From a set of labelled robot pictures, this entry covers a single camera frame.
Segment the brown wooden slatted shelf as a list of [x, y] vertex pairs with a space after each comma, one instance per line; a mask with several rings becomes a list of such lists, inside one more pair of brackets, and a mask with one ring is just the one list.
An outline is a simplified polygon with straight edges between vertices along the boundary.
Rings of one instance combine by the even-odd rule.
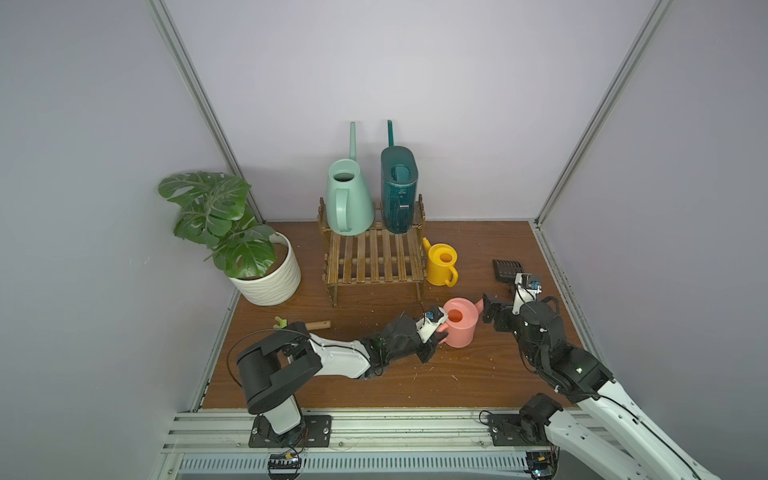
[[416, 202], [413, 222], [403, 234], [389, 231], [376, 219], [365, 232], [342, 236], [331, 230], [327, 207], [319, 201], [318, 228], [325, 241], [322, 279], [331, 305], [339, 305], [339, 290], [357, 286], [408, 285], [415, 298], [423, 299], [426, 284], [426, 259], [422, 244], [425, 209], [423, 197]]

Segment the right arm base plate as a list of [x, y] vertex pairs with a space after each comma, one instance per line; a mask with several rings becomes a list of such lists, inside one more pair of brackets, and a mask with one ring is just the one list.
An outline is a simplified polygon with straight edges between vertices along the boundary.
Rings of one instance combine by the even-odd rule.
[[545, 446], [550, 442], [545, 433], [547, 419], [531, 414], [485, 415], [492, 443], [504, 446]]

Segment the light green watering can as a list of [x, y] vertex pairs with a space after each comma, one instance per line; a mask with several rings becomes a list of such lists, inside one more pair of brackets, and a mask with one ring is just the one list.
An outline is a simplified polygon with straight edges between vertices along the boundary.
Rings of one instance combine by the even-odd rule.
[[356, 236], [373, 224], [375, 210], [366, 180], [357, 162], [356, 123], [350, 123], [346, 158], [328, 169], [326, 215], [330, 229], [341, 236]]

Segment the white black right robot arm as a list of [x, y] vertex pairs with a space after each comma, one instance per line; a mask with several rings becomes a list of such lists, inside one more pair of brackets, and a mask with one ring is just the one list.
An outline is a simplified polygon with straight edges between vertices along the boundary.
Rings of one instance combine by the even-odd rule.
[[481, 320], [514, 336], [523, 363], [616, 441], [591, 434], [557, 401], [537, 394], [520, 409], [515, 426], [526, 442], [565, 450], [605, 479], [714, 478], [643, 412], [603, 363], [568, 341], [555, 298], [504, 303], [484, 297], [481, 304]]

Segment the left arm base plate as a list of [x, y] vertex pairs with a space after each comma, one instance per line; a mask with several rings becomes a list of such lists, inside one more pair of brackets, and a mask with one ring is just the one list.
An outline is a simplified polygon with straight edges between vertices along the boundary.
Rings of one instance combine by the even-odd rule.
[[305, 415], [299, 425], [287, 433], [278, 434], [264, 415], [258, 415], [252, 425], [249, 448], [326, 448], [330, 444], [333, 417], [331, 415]]

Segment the pink watering can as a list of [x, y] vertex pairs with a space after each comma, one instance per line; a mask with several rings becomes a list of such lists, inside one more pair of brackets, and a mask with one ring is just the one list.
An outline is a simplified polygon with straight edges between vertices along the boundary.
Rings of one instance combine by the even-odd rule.
[[453, 348], [468, 346], [474, 338], [483, 307], [483, 300], [472, 302], [462, 297], [448, 300], [443, 305], [448, 320], [439, 327], [440, 332], [447, 334], [442, 343]]

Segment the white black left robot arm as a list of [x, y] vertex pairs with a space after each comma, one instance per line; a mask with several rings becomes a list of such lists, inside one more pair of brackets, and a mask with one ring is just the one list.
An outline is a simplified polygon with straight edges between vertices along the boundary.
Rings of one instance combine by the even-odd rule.
[[416, 356], [426, 364], [447, 337], [448, 314], [438, 306], [415, 320], [400, 315], [381, 331], [343, 342], [311, 333], [294, 322], [245, 348], [236, 359], [239, 381], [250, 414], [267, 420], [278, 436], [303, 425], [295, 394], [318, 376], [353, 380], [382, 375], [398, 360]]

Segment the dark green watering can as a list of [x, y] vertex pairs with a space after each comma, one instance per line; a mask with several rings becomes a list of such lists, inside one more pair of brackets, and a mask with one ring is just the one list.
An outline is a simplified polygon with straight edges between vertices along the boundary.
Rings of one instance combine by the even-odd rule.
[[406, 233], [412, 225], [418, 185], [418, 167], [413, 152], [394, 142], [393, 122], [387, 121], [388, 146], [381, 152], [382, 216], [394, 234]]

